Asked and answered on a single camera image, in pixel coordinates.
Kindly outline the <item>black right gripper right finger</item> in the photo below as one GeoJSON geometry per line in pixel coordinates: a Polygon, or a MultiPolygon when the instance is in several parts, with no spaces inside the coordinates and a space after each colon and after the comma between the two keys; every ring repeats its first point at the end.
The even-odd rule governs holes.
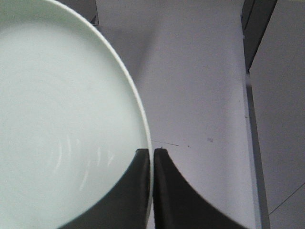
{"type": "Polygon", "coordinates": [[[154,150],[153,210],[157,229],[243,229],[202,198],[164,148],[154,150]]]}

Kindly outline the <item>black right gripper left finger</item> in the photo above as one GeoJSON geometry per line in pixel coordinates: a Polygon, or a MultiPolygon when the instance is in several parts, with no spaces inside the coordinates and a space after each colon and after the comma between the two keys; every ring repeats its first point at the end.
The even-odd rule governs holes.
{"type": "Polygon", "coordinates": [[[150,157],[138,149],[114,187],[62,229],[144,229],[150,203],[150,157]]]}

